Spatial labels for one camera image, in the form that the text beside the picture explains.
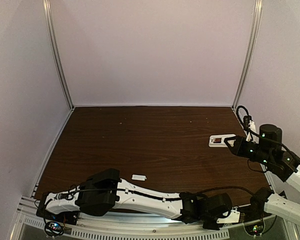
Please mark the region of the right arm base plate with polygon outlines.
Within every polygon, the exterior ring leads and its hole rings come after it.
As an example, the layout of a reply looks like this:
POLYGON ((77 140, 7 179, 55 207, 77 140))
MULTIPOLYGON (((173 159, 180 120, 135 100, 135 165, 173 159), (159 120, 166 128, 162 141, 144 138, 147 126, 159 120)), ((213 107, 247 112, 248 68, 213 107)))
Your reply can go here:
POLYGON ((262 221, 264 218, 271 216, 271 213, 266 213, 264 211, 258 210, 257 207, 251 206, 251 204, 246 205, 235 205, 232 210, 237 209, 238 211, 242 211, 246 214, 245 221, 252 222, 252 221, 262 221))

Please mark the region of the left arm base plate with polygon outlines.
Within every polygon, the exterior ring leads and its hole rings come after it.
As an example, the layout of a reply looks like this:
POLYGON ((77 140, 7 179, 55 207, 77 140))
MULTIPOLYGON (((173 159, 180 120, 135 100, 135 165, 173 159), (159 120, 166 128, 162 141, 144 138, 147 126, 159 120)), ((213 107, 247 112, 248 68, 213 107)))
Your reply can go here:
POLYGON ((59 214, 54 214, 44 210, 43 206, 39 207, 36 211, 36 216, 45 219, 46 221, 54 221, 58 223, 65 223, 68 225, 76 225, 78 221, 78 211, 67 211, 59 214))

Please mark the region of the white remote control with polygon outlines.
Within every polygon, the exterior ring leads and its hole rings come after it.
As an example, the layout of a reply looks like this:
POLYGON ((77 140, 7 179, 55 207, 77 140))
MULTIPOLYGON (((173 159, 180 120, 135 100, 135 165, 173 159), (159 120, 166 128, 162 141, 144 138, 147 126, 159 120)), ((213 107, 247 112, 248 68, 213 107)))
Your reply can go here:
POLYGON ((226 148, 225 144, 226 138, 235 137, 235 134, 219 134, 219 135, 211 135, 209 137, 208 146, 210 148, 226 148))

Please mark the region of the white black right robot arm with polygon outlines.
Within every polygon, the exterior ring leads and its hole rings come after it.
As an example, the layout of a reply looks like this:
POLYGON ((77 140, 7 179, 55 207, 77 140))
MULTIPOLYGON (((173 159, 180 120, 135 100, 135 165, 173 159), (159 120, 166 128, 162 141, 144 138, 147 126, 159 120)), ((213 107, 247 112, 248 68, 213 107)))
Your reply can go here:
MULTIPOLYGON (((258 142, 253 142, 250 136, 235 135, 225 138, 224 143, 232 154, 264 165, 269 172, 300 193, 300 158, 294 152, 284 150, 282 133, 273 124, 263 124, 257 134, 258 142)), ((246 216, 251 221, 268 213, 300 227, 300 204, 277 193, 261 188, 251 197, 250 204, 246 216)))

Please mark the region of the white battery cover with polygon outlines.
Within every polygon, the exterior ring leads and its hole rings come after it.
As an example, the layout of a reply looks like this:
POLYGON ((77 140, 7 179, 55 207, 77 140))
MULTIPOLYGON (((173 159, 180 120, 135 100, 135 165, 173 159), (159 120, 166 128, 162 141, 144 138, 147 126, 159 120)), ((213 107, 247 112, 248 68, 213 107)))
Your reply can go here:
POLYGON ((146 181, 147 177, 145 175, 133 174, 131 179, 134 181, 146 181))

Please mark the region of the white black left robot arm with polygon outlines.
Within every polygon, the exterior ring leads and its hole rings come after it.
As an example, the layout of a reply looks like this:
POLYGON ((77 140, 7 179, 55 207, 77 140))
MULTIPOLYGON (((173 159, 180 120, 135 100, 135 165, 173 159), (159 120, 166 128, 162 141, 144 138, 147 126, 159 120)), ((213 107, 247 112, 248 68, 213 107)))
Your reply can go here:
POLYGON ((208 197, 203 193, 166 193, 134 185, 120 178, 117 169, 96 173, 67 191, 45 192, 36 215, 51 222, 64 221, 72 213, 102 217, 110 210, 131 210, 218 230, 218 219, 230 216, 233 204, 227 193, 208 197))

